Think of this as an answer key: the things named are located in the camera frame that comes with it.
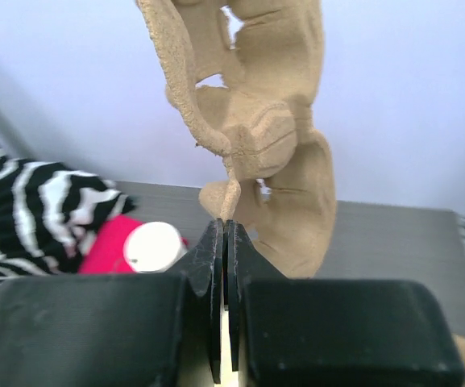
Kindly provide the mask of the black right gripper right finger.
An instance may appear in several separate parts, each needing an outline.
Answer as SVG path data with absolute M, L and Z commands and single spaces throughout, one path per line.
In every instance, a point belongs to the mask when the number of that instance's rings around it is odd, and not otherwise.
M 437 298 L 391 279 L 289 279 L 229 221 L 231 367 L 242 386 L 460 386 L 465 366 Z

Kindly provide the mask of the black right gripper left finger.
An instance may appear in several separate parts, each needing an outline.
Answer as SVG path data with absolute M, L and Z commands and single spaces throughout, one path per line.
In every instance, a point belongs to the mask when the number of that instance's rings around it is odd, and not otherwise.
M 220 380 L 224 226 L 162 273 L 0 284 L 0 386 L 211 386 Z

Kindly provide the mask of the brown pulp cup carrier single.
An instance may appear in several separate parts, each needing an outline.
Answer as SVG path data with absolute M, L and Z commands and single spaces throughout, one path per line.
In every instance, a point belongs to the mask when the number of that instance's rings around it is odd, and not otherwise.
M 318 1 L 140 1 L 165 94 L 227 178 L 199 193 L 214 218 L 256 230 L 255 249 L 312 277 L 337 200 L 326 137 L 313 124 L 324 33 Z

